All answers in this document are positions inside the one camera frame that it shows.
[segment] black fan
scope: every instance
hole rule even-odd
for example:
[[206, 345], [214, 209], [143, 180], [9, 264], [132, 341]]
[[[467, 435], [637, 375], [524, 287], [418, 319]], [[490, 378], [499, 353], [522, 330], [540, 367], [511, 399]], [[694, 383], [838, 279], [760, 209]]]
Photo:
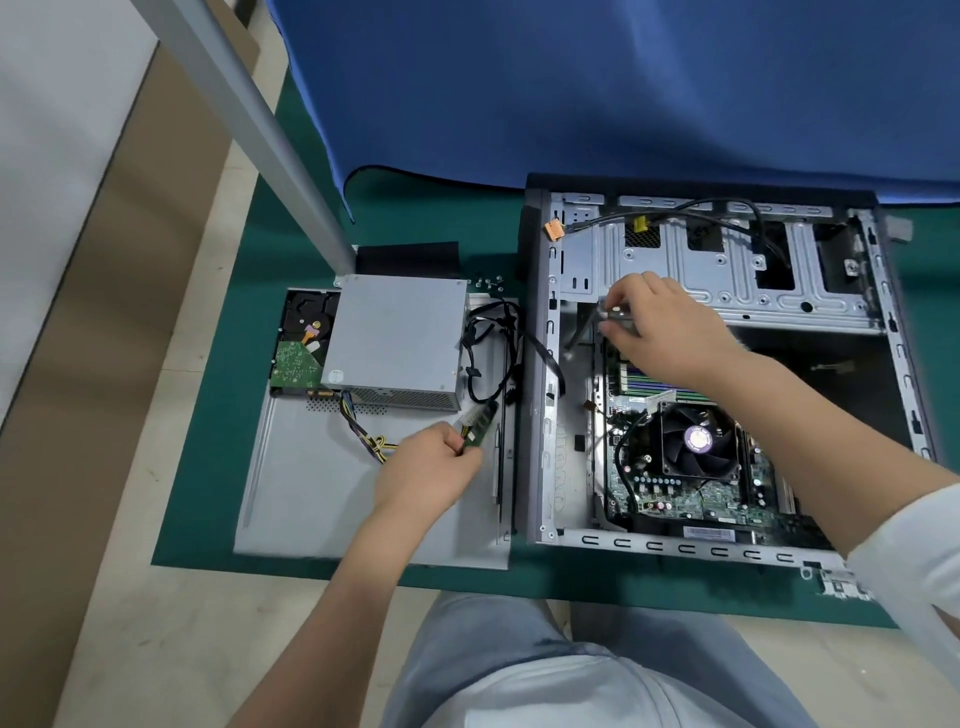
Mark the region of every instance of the black fan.
[[711, 406], [660, 406], [663, 472], [733, 480], [739, 475], [736, 424]]

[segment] hand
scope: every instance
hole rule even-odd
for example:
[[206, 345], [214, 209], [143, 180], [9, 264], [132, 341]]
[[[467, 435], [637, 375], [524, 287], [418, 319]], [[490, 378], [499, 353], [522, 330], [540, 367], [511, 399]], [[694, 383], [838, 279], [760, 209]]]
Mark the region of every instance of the hand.
[[422, 538], [480, 470], [483, 451], [467, 448], [458, 456], [463, 446], [448, 423], [404, 438], [377, 476], [374, 511], [404, 519]]
[[607, 294], [611, 309], [630, 302], [639, 336], [604, 321], [600, 330], [644, 374], [697, 392], [717, 373], [749, 356], [712, 308], [697, 303], [675, 280], [647, 271], [618, 280]]

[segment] tiled floor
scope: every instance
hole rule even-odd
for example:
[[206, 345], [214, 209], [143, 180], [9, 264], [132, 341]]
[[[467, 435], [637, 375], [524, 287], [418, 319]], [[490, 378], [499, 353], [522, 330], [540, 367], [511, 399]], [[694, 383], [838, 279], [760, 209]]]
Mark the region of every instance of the tiled floor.
[[[254, 77], [276, 104], [286, 54], [259, 12]], [[150, 566], [256, 175], [234, 148], [156, 385], [60, 703], [58, 728], [224, 725], [324, 589]], [[435, 593], [400, 589], [363, 724], [375, 726]], [[731, 618], [822, 726], [956, 725], [960, 696], [896, 631]]]

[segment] white label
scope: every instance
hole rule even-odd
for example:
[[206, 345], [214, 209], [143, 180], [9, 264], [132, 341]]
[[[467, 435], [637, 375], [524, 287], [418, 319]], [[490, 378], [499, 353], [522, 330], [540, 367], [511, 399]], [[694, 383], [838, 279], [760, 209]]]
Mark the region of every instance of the white label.
[[736, 532], [730, 528], [702, 528], [695, 525], [684, 526], [685, 539], [705, 539], [707, 541], [729, 541], [736, 543]]

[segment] orange connector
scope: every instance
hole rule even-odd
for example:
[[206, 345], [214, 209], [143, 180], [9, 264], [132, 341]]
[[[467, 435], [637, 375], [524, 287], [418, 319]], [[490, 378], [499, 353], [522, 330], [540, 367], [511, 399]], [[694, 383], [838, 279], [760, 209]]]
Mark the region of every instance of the orange connector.
[[564, 224], [557, 218], [554, 218], [543, 226], [543, 231], [546, 232], [546, 236], [550, 238], [550, 242], [556, 243], [564, 236]]

